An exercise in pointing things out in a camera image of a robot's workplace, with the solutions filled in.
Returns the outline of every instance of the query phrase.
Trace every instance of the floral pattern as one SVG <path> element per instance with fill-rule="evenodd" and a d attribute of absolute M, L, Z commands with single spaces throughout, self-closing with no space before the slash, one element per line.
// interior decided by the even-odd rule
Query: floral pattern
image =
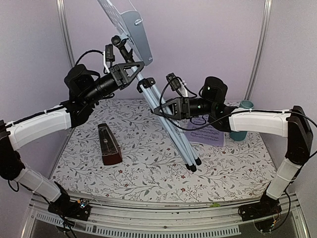
<path fill-rule="evenodd" d="M 97 126 L 107 123 L 123 162 L 104 166 Z M 193 143 L 202 160 L 186 169 L 144 100 L 107 100 L 72 134 L 53 173 L 63 187 L 92 195 L 155 202 L 214 202 L 261 196 L 275 168 L 260 134 L 226 146 Z"/>

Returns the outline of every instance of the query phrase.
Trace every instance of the green object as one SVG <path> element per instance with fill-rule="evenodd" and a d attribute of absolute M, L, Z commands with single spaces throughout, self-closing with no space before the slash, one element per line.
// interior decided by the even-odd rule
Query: green object
<path fill-rule="evenodd" d="M 220 204 L 219 203 L 213 203 L 209 207 L 220 207 Z"/>
<path fill-rule="evenodd" d="M 254 105 L 251 101 L 248 100 L 243 100 L 240 102 L 240 108 L 244 109 L 253 109 Z M 230 138 L 235 140 L 235 141 L 242 141 L 247 137 L 247 131 L 240 131 L 240 132 L 231 132 L 230 133 Z"/>

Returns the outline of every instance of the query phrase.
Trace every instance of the screw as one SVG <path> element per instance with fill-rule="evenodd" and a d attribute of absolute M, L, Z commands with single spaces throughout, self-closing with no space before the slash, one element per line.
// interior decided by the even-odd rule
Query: screw
<path fill-rule="evenodd" d="M 134 25 L 138 26 L 142 23 L 142 19 L 136 19 Z"/>

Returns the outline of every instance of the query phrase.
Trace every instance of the teal cup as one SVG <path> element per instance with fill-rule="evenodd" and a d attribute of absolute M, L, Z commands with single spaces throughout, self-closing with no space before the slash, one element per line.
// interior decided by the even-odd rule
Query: teal cup
<path fill-rule="evenodd" d="M 239 107 L 244 109 L 253 109 L 254 105 L 251 101 L 243 100 L 240 102 Z M 247 133 L 247 131 L 230 132 L 230 138 L 235 141 L 242 141 L 247 137 Z"/>

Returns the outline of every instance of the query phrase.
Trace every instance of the ventilation grille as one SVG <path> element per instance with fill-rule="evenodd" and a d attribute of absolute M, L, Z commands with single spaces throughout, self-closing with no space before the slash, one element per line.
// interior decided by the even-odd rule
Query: ventilation grille
<path fill-rule="evenodd" d="M 63 220 L 54 215 L 38 212 L 36 215 L 38 220 L 50 223 L 55 226 L 62 226 Z M 99 235 L 108 238 L 221 238 L 240 235 L 239 226 L 231 226 L 221 229 L 212 229 L 205 231 L 194 232 L 137 232 L 127 231 L 112 228 L 105 228 L 98 225 L 84 225 L 86 229 L 78 230 L 76 227 L 73 229 L 79 232 L 85 232 L 93 235 Z"/>

